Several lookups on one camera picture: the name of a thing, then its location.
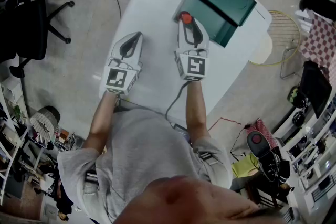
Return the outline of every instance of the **red checkered cloth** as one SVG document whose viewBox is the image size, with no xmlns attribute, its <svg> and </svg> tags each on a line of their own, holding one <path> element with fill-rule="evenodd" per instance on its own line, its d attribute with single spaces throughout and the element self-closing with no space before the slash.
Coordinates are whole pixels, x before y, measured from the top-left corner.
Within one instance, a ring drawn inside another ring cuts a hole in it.
<svg viewBox="0 0 336 224">
<path fill-rule="evenodd" d="M 329 67 L 329 83 L 333 89 L 336 87 L 336 57 L 334 57 L 331 61 Z"/>
<path fill-rule="evenodd" d="M 246 133 L 249 134 L 252 131 L 259 131 L 266 138 L 271 150 L 278 146 L 277 141 L 273 138 L 272 134 L 267 130 L 262 119 L 257 119 L 256 123 L 246 129 Z"/>
<path fill-rule="evenodd" d="M 320 66 L 329 68 L 335 56 L 336 29 L 314 14 L 308 39 L 300 45 L 302 55 Z"/>
</svg>

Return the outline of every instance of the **red object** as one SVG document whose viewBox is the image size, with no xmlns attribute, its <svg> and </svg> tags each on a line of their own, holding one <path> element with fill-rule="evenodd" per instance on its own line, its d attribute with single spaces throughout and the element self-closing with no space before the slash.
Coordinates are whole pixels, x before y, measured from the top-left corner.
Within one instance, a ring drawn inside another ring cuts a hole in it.
<svg viewBox="0 0 336 224">
<path fill-rule="evenodd" d="M 255 144 L 259 144 L 261 142 L 261 136 L 259 134 L 255 134 L 253 137 L 252 137 L 252 141 L 255 143 Z"/>
<path fill-rule="evenodd" d="M 190 24 L 193 20 L 190 14 L 182 14 L 181 18 L 185 24 Z"/>
<path fill-rule="evenodd" d="M 266 138 L 269 143 L 271 150 L 278 146 L 276 140 L 273 138 L 272 134 L 268 131 L 262 119 L 257 119 L 257 122 L 254 125 L 251 125 L 250 128 L 246 129 L 246 133 L 249 134 L 252 131 L 259 131 Z"/>
</svg>

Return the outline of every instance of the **concrete floor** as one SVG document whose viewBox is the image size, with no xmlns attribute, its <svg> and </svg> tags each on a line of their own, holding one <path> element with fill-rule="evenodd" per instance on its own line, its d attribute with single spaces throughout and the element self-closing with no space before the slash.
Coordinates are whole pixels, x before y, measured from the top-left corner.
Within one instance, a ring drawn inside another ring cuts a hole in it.
<svg viewBox="0 0 336 224">
<path fill-rule="evenodd" d="M 69 0 L 48 0 L 48 9 Z M 52 24 L 71 44 L 64 44 L 53 34 L 48 35 L 46 57 L 25 67 L 26 103 L 33 109 L 55 106 L 60 114 L 60 126 L 86 138 L 94 111 L 98 105 L 99 80 L 112 37 L 119 23 L 116 0 L 73 0 L 76 5 L 66 8 Z M 122 12 L 129 0 L 120 0 Z M 269 10 L 280 10 L 292 17 L 300 0 L 259 0 Z M 281 59 L 284 48 L 277 48 L 271 57 Z M 289 71 L 299 69 L 297 55 L 288 62 Z M 248 63 L 230 89 L 208 116 L 208 126 L 219 117 L 246 123 L 261 117 L 271 130 L 291 105 L 286 96 L 300 78 L 279 78 L 280 65 L 259 67 Z M 232 147 L 241 125 L 219 121 L 211 130 L 228 150 Z M 238 147 L 245 147 L 242 135 Z"/>
</svg>

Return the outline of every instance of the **person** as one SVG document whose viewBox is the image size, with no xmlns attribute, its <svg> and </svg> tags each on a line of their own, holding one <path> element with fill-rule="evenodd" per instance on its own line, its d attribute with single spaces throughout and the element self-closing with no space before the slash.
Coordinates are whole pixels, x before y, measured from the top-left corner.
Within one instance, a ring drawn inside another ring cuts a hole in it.
<svg viewBox="0 0 336 224">
<path fill-rule="evenodd" d="M 48 161 L 38 164 L 38 168 L 43 174 L 52 174 L 54 176 L 54 189 L 50 196 L 53 197 L 56 202 L 58 217 L 60 220 L 67 222 L 69 220 L 68 215 L 72 213 L 73 202 L 69 199 L 63 188 L 58 169 L 54 167 L 53 163 Z M 34 188 L 34 191 L 36 194 L 40 194 L 42 192 L 46 194 L 46 192 L 41 189 Z"/>
<path fill-rule="evenodd" d="M 231 165 L 207 131 L 200 82 L 187 86 L 192 147 L 155 112 L 113 114 L 116 98 L 105 92 L 82 149 L 58 155 L 67 195 L 95 223 L 282 223 L 229 190 Z"/>
</svg>

